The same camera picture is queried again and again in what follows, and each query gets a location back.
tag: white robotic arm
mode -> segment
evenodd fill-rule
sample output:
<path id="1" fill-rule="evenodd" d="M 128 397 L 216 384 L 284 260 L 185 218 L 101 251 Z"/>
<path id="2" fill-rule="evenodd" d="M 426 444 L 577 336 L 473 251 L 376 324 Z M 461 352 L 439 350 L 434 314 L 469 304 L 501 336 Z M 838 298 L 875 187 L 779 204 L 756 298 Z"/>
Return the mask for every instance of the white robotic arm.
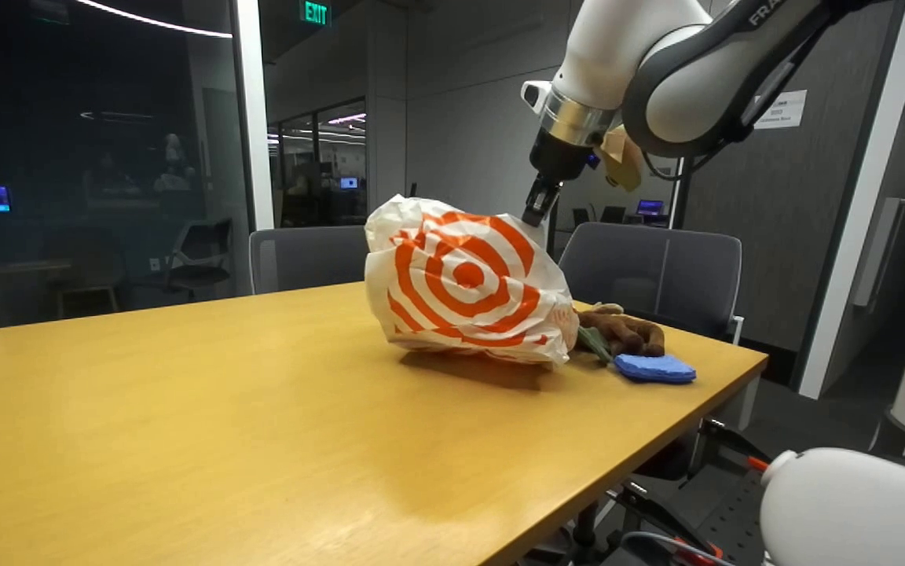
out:
<path id="1" fill-rule="evenodd" d="M 738 0 L 709 20 L 698 0 L 586 0 L 554 82 L 525 82 L 545 116 L 525 224 L 575 179 L 605 129 L 662 157 L 703 164 L 751 134 L 815 41 L 869 0 Z"/>

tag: red and white bag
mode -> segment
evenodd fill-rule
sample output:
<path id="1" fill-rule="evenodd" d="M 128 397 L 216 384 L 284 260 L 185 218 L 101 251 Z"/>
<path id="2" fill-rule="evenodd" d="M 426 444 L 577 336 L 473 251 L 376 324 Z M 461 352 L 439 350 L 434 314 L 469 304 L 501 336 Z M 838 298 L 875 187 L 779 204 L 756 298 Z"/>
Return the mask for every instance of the red and white bag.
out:
<path id="1" fill-rule="evenodd" d="M 368 218 L 366 237 L 368 301 L 394 342 L 569 361 L 577 336 L 569 282 L 509 215 L 395 194 Z"/>

